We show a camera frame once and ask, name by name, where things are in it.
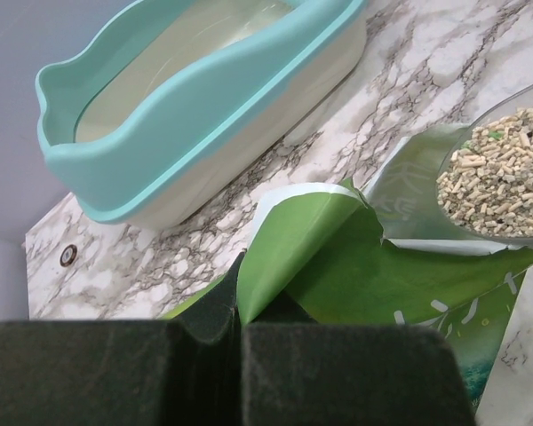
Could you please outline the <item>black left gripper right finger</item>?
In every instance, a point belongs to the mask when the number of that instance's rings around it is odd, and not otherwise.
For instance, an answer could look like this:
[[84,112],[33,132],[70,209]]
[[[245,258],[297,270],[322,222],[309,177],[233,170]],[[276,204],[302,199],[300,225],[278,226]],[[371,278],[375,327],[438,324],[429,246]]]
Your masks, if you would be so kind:
[[454,353],[421,326],[259,322],[241,334],[245,425],[474,425]]

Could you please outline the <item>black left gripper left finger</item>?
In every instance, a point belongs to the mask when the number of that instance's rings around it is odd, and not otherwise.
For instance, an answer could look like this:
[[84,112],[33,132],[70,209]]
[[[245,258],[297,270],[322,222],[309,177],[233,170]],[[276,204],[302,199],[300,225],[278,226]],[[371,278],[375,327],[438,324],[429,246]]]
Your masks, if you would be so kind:
[[0,425],[236,425],[238,271],[172,319],[0,322]]

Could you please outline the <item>green cat litter bag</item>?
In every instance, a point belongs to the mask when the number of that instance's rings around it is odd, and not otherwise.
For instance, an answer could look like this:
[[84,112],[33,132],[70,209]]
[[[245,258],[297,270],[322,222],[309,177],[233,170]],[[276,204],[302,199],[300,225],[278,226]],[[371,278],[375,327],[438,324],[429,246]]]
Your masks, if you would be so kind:
[[502,344],[533,241],[499,242],[453,225],[436,178],[465,127],[404,138],[362,189],[289,185],[266,193],[230,271],[171,311],[213,322],[219,289],[243,324],[274,313],[322,324],[412,324],[443,334],[474,406]]

